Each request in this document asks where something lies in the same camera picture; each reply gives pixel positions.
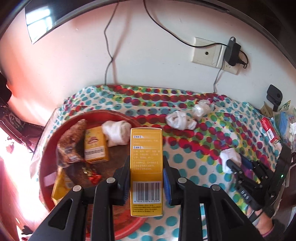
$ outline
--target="tablecloth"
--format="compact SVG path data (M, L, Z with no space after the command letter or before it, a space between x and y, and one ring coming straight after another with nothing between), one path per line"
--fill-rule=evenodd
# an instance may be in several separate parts
M176 110L191 116L193 106L207 99L215 104L214 112L204 116L195 130L176 130L166 124L167 114ZM46 126L37 154L32 159L31 176L38 181L38 166L47 140L70 118L92 110L115 110L133 117L144 126L163 129L163 153L181 176L195 184L209 187L219 184L241 210L243 199L234 189L235 179L222 172L219 153L234 147L248 159L261 160L275 169L280 144L270 143L260 123L261 114L247 102L238 102L225 95L192 91L147 88L127 85L89 86L64 100ZM253 173L243 168L248 177ZM204 208L203 237L207 236ZM122 240L165 241L178 239L180 207L164 202L163 216L149 218L136 232Z

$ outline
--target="black charger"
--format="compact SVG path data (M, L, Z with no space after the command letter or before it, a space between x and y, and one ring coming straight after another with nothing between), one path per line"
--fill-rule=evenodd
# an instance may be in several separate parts
M236 42L235 37L231 37L224 53L224 60L231 66L242 64L245 69L248 64L239 57L240 48L241 46Z

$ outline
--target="white wall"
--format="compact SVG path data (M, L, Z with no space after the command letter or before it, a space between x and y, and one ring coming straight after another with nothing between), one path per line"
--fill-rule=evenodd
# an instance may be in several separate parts
M263 35L218 11L176 1L149 0L148 8L187 42L194 37L228 43L231 36L250 59L239 75L223 72L218 93L260 108L270 84L283 102L296 104L296 69ZM44 125L64 98L104 82L109 57L103 30L114 4L85 13L31 44L24 10L0 41L0 61L13 97L9 104L25 121ZM108 83L212 92L218 69L191 62L193 49L160 29L145 13L142 0L119 4L108 29L116 60Z

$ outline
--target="wall socket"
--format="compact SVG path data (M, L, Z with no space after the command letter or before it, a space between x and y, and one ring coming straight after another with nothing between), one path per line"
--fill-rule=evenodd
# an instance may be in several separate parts
M214 42L206 39L195 38L196 46L204 46L212 43ZM220 69L225 50L226 50L226 46L222 46L222 45L212 45L204 48L194 48L193 58L191 62ZM230 72L232 74L237 74L239 68L240 68L240 64L236 64L235 66L230 66L225 61L224 67L222 68L222 70Z

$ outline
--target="metal screw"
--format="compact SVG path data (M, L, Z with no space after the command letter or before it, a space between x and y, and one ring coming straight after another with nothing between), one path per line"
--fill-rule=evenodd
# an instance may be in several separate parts
M214 185L212 185L212 189L214 191L219 191L221 189L221 187L219 185L217 185L217 184L214 184Z
M80 190L81 190L81 186L79 186L79 185L76 185L73 187L74 192L79 192Z
M180 178L178 179L178 182L179 182L179 183L185 183L185 182L187 182L187 179L184 178L184 177L180 177Z
M115 182L115 178L114 177L108 177L106 182L107 183L113 183L113 182Z

